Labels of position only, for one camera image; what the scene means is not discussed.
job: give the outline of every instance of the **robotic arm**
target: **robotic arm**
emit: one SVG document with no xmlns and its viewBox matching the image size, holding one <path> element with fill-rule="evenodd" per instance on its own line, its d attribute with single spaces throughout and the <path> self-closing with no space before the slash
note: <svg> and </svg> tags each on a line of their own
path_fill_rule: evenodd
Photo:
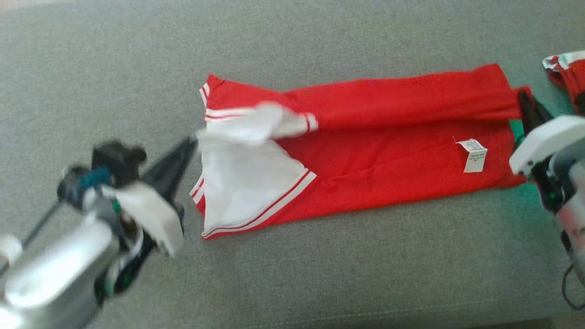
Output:
<svg viewBox="0 0 585 329">
<path fill-rule="evenodd" d="M 81 224 L 7 278 L 0 327 L 83 328 L 131 286 L 155 247 L 176 256 L 183 209 L 173 199 L 196 145 L 184 140 L 142 177 L 146 153 L 119 142 L 95 148 L 91 169 L 71 169 L 57 194 L 83 213 Z"/>
<path fill-rule="evenodd" d="M 516 174 L 532 180 L 543 207 L 552 212 L 562 227 L 561 240 L 571 258 L 571 270 L 585 286 L 585 118 L 562 115 L 553 118 L 532 96 L 520 95 L 525 140 L 510 157 Z"/>
</svg>

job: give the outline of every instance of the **gray couch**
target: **gray couch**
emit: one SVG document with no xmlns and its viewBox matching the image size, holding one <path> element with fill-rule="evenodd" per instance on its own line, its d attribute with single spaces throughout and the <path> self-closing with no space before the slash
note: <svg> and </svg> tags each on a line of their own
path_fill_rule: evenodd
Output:
<svg viewBox="0 0 585 329">
<path fill-rule="evenodd" d="M 498 62 L 512 85 L 570 113 L 540 62 L 585 47 L 584 17 L 583 0 L 78 1 L 1 13 L 0 227 L 24 236 L 62 168 L 89 161 L 95 143 L 140 143 L 154 159 L 201 128 L 209 73 L 287 90 Z M 566 311 L 569 261 L 532 186 L 204 242 L 188 196 L 200 171 L 196 159 L 179 194 L 180 257 L 154 255 L 92 329 L 470 327 Z M 78 220 L 59 212 L 31 252 Z"/>
</svg>

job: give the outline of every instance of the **red and white garment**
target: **red and white garment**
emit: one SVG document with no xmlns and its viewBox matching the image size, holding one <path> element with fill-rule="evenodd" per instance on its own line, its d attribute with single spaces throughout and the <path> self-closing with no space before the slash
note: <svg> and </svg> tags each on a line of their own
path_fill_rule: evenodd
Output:
<svg viewBox="0 0 585 329">
<path fill-rule="evenodd" d="M 496 64 L 287 92 L 211 75 L 191 191 L 202 237 L 517 186 L 518 91 Z M 488 149 L 479 173 L 463 173 L 468 153 L 455 143 L 471 138 Z"/>
<path fill-rule="evenodd" d="M 585 50 L 542 60 L 550 80 L 569 93 L 575 113 L 585 115 Z"/>
</svg>

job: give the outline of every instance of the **white care label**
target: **white care label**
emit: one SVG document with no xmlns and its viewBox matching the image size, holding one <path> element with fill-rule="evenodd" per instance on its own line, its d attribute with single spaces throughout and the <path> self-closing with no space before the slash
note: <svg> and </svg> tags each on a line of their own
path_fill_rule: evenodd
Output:
<svg viewBox="0 0 585 329">
<path fill-rule="evenodd" d="M 457 142 L 466 151 L 469 152 L 467 163 L 465 164 L 464 173 L 480 173 L 483 171 L 483 163 L 486 161 L 487 149 L 484 148 L 475 139 L 463 140 Z"/>
</svg>

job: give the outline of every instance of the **red garment with white trim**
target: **red garment with white trim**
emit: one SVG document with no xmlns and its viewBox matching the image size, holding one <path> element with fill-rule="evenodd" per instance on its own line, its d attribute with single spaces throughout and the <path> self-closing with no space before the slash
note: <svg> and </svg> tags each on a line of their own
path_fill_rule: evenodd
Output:
<svg viewBox="0 0 585 329">
<path fill-rule="evenodd" d="M 569 93 L 575 113 L 585 115 L 585 50 L 542 60 L 550 80 Z"/>
<path fill-rule="evenodd" d="M 211 75 L 191 191 L 202 236 L 522 184 L 508 165 L 518 91 L 496 64 L 287 92 Z M 455 142 L 472 138 L 485 164 L 463 173 Z"/>
</svg>

